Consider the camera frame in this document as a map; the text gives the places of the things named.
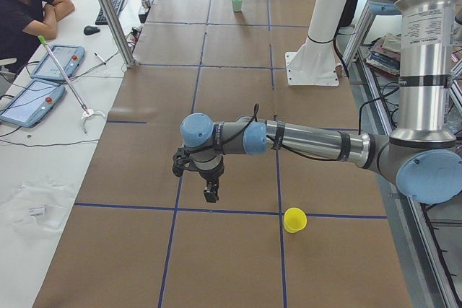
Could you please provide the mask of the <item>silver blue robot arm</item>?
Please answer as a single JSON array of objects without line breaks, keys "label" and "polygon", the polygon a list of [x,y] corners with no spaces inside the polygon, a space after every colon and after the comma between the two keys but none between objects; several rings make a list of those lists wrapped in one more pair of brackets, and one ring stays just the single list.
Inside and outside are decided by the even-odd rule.
[{"label": "silver blue robot arm", "polygon": [[173,173],[199,173],[206,182],[205,199],[214,203],[225,155],[286,149],[316,161],[354,163],[420,203],[450,200],[461,191],[456,137],[445,125],[458,1],[369,0],[372,12],[402,16],[398,125],[391,135],[353,135],[254,115],[215,123],[208,115],[194,113],[180,125],[183,144],[173,156]]}]

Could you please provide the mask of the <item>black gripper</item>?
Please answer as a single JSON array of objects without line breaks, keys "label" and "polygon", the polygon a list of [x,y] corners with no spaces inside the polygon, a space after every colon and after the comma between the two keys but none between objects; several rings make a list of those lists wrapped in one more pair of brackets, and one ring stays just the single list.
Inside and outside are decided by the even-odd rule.
[{"label": "black gripper", "polygon": [[223,158],[213,158],[207,162],[193,159],[196,171],[204,178],[204,198],[207,203],[216,203],[219,200],[219,177],[225,170]]}]

